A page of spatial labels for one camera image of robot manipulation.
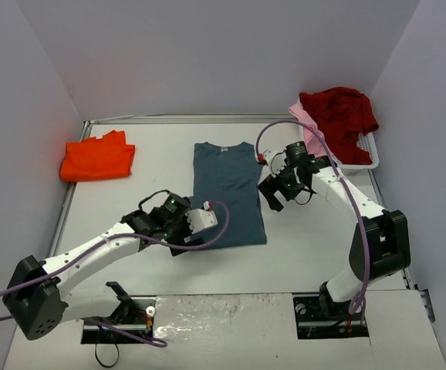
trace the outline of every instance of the orange cloth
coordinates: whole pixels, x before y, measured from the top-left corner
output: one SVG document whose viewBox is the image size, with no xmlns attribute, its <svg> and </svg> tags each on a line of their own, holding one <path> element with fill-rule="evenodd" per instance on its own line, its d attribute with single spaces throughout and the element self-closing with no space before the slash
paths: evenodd
<svg viewBox="0 0 446 370">
<path fill-rule="evenodd" d="M 80 143 L 67 143 L 60 178 L 91 181 L 128 177 L 135 149 L 126 144 L 124 131 L 112 131 L 101 139 L 90 137 Z"/>
</svg>

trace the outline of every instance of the laundry basket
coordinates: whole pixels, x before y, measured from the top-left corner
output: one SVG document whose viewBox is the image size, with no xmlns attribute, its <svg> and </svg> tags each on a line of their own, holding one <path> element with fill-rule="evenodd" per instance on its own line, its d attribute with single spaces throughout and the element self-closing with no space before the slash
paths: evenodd
<svg viewBox="0 0 446 370">
<path fill-rule="evenodd" d="M 301 138 L 303 138 L 303 130 L 303 127 L 299 126 Z M 372 170 L 379 166 L 379 156 L 377 155 L 376 142 L 374 141 L 374 135 L 372 133 L 368 133 L 366 136 L 359 134 L 359 141 L 356 142 L 356 145 L 360 149 L 366 150 L 369 153 L 372 160 L 371 164 L 343 164 L 333 153 L 331 153 L 333 154 L 335 162 L 338 163 L 338 167 L 341 168 L 346 175 L 354 175 L 361 170 Z"/>
</svg>

